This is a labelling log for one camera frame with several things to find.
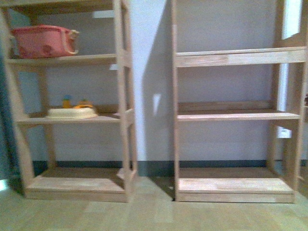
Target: shelf board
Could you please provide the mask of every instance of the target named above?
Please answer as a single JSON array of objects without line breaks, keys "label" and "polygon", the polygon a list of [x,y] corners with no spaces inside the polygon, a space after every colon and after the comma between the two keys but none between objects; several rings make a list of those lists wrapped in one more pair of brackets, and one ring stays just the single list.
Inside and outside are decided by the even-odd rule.
[{"label": "shelf board", "polygon": [[118,168],[65,168],[49,169],[35,177],[26,189],[32,191],[124,193],[123,180]]},{"label": "shelf board", "polygon": [[293,190],[263,167],[180,168],[180,201],[291,203]]},{"label": "shelf board", "polygon": [[19,119],[16,123],[18,125],[120,123],[120,117],[115,114],[101,114],[97,117],[87,119],[50,119],[45,117],[36,117]]},{"label": "shelf board", "polygon": [[116,54],[78,55],[43,59],[8,59],[6,63],[21,66],[72,66],[116,64]]},{"label": "shelf board", "polygon": [[306,47],[250,49],[233,51],[182,52],[176,54],[176,67],[249,64],[302,63]]},{"label": "shelf board", "polygon": [[4,0],[0,7],[10,7],[26,15],[79,13],[112,10],[112,0]]},{"label": "shelf board", "polygon": [[277,120],[299,118],[300,115],[272,109],[186,111],[178,113],[178,121]]}]

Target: bottom shelf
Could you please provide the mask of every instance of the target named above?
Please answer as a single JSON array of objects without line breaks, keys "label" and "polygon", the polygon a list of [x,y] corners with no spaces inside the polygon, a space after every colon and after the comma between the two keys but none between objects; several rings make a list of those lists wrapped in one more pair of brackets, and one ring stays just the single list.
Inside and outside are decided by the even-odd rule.
[{"label": "bottom shelf", "polygon": [[56,167],[35,177],[25,194],[32,199],[127,201],[118,168]]},{"label": "bottom shelf", "polygon": [[180,168],[177,201],[293,203],[294,197],[263,167]]}]

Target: floor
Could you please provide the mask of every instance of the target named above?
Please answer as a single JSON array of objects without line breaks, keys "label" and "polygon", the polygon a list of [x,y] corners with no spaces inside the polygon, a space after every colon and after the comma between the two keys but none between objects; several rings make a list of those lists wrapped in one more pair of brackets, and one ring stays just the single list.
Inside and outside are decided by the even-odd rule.
[{"label": "floor", "polygon": [[[308,231],[308,199],[297,204],[172,202],[172,178],[138,181],[131,203],[26,200],[0,192],[1,231]],[[308,186],[301,185],[308,196]]]}]

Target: middle shelf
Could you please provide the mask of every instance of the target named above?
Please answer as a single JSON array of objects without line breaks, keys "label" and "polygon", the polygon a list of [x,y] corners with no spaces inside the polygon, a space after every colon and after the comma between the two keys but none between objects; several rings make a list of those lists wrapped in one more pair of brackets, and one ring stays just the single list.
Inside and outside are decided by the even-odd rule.
[{"label": "middle shelf", "polygon": [[8,59],[7,63],[20,66],[71,66],[116,64],[116,54],[78,55],[41,59]]},{"label": "middle shelf", "polygon": [[178,112],[178,121],[277,120],[299,118],[300,115],[272,109]]},{"label": "middle shelf", "polygon": [[[128,109],[125,112],[128,126],[134,121],[134,110]],[[40,125],[40,124],[87,124],[87,123],[120,123],[120,113],[99,113],[99,116],[86,119],[57,119],[47,118],[44,114],[34,113],[30,117],[20,118],[16,120],[18,125]]]}]

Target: top shelf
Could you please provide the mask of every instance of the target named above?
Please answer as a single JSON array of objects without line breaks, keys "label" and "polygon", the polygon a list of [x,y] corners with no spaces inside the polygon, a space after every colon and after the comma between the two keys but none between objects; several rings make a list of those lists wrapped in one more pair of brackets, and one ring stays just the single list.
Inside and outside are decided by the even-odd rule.
[{"label": "top shelf", "polygon": [[306,47],[176,53],[176,67],[302,63]]},{"label": "top shelf", "polygon": [[0,7],[9,7],[26,15],[80,13],[113,9],[112,0],[2,0]]}]

